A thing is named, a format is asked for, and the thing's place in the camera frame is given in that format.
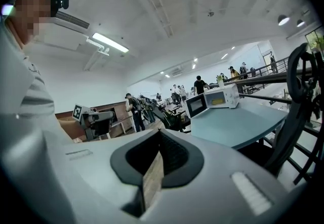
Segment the light blue table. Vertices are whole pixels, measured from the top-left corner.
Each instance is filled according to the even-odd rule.
[[[191,119],[191,135],[234,149],[275,130],[287,112],[240,99],[235,109],[210,108]]]

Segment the robotic arm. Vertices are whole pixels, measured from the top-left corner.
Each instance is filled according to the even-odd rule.
[[[77,104],[72,114],[72,118],[77,120],[85,130],[88,141],[108,133],[114,117],[114,112],[99,113],[96,108],[89,108]]]

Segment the person in black shirt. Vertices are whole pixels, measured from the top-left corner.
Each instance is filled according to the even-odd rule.
[[[132,97],[130,93],[126,94],[125,99],[128,99],[128,102],[130,104],[127,111],[132,111],[136,132],[140,131],[140,126],[142,130],[145,130],[145,126],[142,119],[142,110],[138,100],[135,97]]]
[[[197,89],[197,95],[200,95],[204,92],[204,87],[209,89],[209,86],[201,79],[201,76],[197,76],[197,80],[193,84],[193,95],[196,94],[196,89]]]

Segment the light fixture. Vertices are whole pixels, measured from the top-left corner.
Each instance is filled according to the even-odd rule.
[[[305,22],[304,22],[303,20],[299,19],[299,20],[297,21],[297,27],[300,27],[300,26],[302,26],[303,24],[305,24]]]
[[[278,17],[278,25],[284,25],[288,21],[289,21],[289,17],[287,17],[285,15],[279,15],[279,17]]]
[[[13,5],[3,5],[2,9],[1,9],[1,14],[3,16],[7,16],[10,14],[10,12],[12,11],[12,8],[14,8]]]
[[[228,53],[226,53],[226,54],[221,58],[221,60],[224,59],[224,58],[227,56],[227,54],[228,54]]]
[[[115,41],[99,34],[99,33],[95,33],[94,35],[92,35],[93,39],[99,40],[105,44],[108,44],[109,46],[112,46],[114,48],[116,48],[117,50],[120,50],[121,52],[128,52],[129,49],[125,48],[124,46],[121,46],[120,44],[116,43]]]

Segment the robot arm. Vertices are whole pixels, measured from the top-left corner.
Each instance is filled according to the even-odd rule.
[[[85,130],[88,141],[96,139],[110,131],[114,112],[97,112],[96,108],[75,105],[72,118]]]

